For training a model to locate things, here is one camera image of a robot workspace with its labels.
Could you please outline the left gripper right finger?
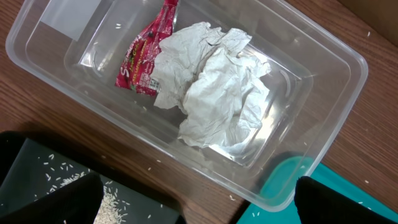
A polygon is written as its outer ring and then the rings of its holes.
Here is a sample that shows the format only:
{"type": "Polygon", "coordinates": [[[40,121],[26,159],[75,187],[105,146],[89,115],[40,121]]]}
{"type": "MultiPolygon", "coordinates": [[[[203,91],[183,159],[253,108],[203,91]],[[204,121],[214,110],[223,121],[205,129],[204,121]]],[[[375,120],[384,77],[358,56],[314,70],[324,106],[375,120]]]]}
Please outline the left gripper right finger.
{"type": "Polygon", "coordinates": [[[307,176],[296,183],[294,203],[302,224],[396,224],[307,176]]]}

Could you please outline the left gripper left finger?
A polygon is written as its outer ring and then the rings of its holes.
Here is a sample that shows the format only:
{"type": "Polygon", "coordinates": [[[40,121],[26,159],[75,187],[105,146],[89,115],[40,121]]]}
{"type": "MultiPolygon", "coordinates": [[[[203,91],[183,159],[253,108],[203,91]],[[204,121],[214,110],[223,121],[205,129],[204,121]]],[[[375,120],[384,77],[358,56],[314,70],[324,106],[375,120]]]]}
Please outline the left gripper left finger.
{"type": "Polygon", "coordinates": [[[90,173],[1,217],[1,223],[92,224],[100,209],[103,195],[100,176],[90,173]]]}

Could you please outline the red snack wrapper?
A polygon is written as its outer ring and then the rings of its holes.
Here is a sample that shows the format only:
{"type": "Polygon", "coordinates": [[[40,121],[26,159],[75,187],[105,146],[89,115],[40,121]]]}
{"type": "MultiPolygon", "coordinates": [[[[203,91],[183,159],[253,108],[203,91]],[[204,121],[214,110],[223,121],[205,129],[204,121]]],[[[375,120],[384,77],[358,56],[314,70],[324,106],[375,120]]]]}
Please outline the red snack wrapper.
{"type": "Polygon", "coordinates": [[[129,46],[122,61],[115,85],[136,93],[155,96],[160,84],[150,77],[160,42],[172,35],[177,20],[179,0],[165,0],[155,19],[129,46]]]}

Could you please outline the white napkin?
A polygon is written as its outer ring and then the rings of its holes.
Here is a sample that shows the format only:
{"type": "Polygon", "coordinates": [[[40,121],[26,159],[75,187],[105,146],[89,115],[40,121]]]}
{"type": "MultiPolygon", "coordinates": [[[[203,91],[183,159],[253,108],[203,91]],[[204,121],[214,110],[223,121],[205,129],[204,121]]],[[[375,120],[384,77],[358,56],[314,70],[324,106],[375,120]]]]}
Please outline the white napkin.
{"type": "Polygon", "coordinates": [[[189,146],[236,152],[261,128],[269,89],[261,82],[271,66],[240,56],[252,37],[199,22],[160,42],[151,77],[160,83],[155,106],[175,106],[187,116],[178,138],[189,146]]]}

